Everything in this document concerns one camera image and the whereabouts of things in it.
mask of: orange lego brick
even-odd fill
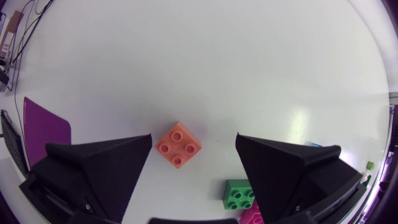
[[[179,169],[201,149],[201,143],[181,122],[178,122],[156,143],[155,149]]]

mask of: white tabletop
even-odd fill
[[[379,167],[389,120],[381,57],[344,0],[56,0],[24,54],[20,110],[25,96],[69,121],[73,144],[155,144],[177,121],[201,140],[178,170],[151,150],[123,223],[240,217],[220,200],[226,179],[246,178],[237,132],[338,144],[362,172]],[[0,107],[18,124],[12,94]],[[22,223],[43,222],[6,199]]]

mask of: purple mat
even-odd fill
[[[48,142],[71,144],[68,121],[50,113],[28,97],[24,98],[24,136],[30,167],[47,155],[45,145]]]

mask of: green lego brick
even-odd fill
[[[254,201],[253,190],[248,180],[227,180],[223,203],[227,210],[249,209]]]
[[[368,184],[369,184],[369,182],[371,181],[371,177],[372,177],[372,175],[369,175],[368,179],[367,179],[365,182],[363,182],[362,185],[364,185],[365,187],[367,187]]]
[[[366,169],[367,170],[373,170],[374,169],[374,162],[368,161],[368,164],[366,164]]]

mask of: pink lego brick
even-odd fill
[[[246,209],[241,218],[239,219],[240,224],[264,224],[264,220],[262,219],[259,206],[254,200],[251,208]]]

